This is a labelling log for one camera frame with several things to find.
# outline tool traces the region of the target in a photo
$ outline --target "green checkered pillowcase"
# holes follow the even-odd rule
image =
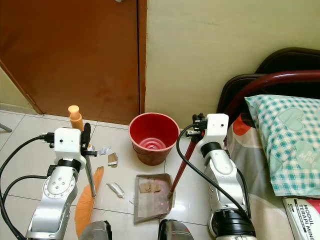
[[[265,151],[276,196],[320,196],[320,99],[245,98]]]

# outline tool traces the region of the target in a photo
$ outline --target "door frame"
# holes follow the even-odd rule
[[[137,16],[137,57],[138,57],[138,89],[139,89],[139,113],[145,112],[146,100],[146,54],[147,54],[147,9],[148,0],[136,0],[136,16]],[[22,95],[31,104],[38,114],[43,114],[41,109],[31,96],[24,91],[18,81],[14,78],[11,72],[6,68],[5,64],[0,59],[0,67],[11,79],[14,85],[19,89]]]

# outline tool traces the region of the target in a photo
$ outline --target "red plastic bucket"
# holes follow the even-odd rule
[[[176,144],[180,130],[169,116],[147,112],[135,117],[129,125],[133,149],[144,164],[162,163]]]

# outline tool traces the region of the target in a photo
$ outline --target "wooden door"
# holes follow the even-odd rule
[[[37,112],[128,124],[139,114],[137,2],[0,0],[1,66]]]

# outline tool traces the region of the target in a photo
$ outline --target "baseboard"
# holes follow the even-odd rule
[[[31,107],[11,105],[11,104],[6,104],[2,102],[0,102],[0,110],[22,113],[22,114],[34,114],[34,115],[37,114],[37,112]]]

